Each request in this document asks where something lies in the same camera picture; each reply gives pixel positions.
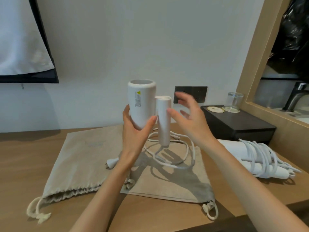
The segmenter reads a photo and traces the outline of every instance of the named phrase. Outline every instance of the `beige cloth bag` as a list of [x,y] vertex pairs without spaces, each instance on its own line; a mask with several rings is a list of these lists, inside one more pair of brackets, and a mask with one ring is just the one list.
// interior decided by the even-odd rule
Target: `beige cloth bag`
[[[29,204],[27,215],[39,219],[40,224],[51,215],[40,213],[41,204],[59,202],[75,195],[97,191],[112,171],[105,167],[105,163],[108,159],[117,158],[121,153],[122,128],[122,125],[117,125],[68,133],[43,195]],[[148,141],[146,146],[153,152],[160,148],[158,143]],[[159,156],[177,161],[183,158],[185,153],[186,145],[171,143]],[[209,218],[216,219],[218,209],[199,147],[195,147],[195,155],[196,161],[192,168],[173,169],[158,164],[143,149],[130,173],[135,185],[130,189],[124,185],[121,193],[183,202],[207,202],[203,205],[204,211]],[[190,163],[191,157],[188,157],[181,165]],[[209,215],[213,207],[216,209],[215,217]]]

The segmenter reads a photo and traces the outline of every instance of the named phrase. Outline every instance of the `black power socket panel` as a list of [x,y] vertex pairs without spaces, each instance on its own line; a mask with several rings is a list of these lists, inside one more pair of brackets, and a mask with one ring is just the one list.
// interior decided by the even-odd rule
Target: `black power socket panel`
[[[207,86],[175,86],[175,92],[180,91],[190,94],[198,103],[205,102]],[[178,98],[174,94],[174,103],[178,103]]]

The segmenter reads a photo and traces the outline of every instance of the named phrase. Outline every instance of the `right hand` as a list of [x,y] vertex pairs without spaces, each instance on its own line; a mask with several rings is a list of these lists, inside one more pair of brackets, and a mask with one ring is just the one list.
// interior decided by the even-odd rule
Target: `right hand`
[[200,147],[207,146],[208,143],[216,141],[208,127],[205,115],[195,99],[191,95],[183,92],[175,92],[175,95],[179,98],[179,104],[190,109],[190,114],[180,110],[182,116],[172,108],[168,108],[167,111],[183,129],[185,134]]

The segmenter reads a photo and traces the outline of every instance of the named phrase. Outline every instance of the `faucet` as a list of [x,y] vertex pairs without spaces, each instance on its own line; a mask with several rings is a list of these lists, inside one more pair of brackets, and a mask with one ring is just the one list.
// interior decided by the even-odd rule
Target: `faucet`
[[299,101],[299,99],[305,95],[309,95],[309,90],[305,90],[305,87],[309,85],[308,83],[301,83],[301,82],[296,82],[295,86],[291,92],[291,95],[286,102],[286,105],[284,108],[282,108],[283,111],[289,111],[293,112],[295,105]]

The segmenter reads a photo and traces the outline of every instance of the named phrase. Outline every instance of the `label sticker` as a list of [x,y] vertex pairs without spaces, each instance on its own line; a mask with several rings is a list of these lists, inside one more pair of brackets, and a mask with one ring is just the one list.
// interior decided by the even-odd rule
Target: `label sticker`
[[141,107],[141,92],[138,91],[135,94],[135,106],[136,107]]

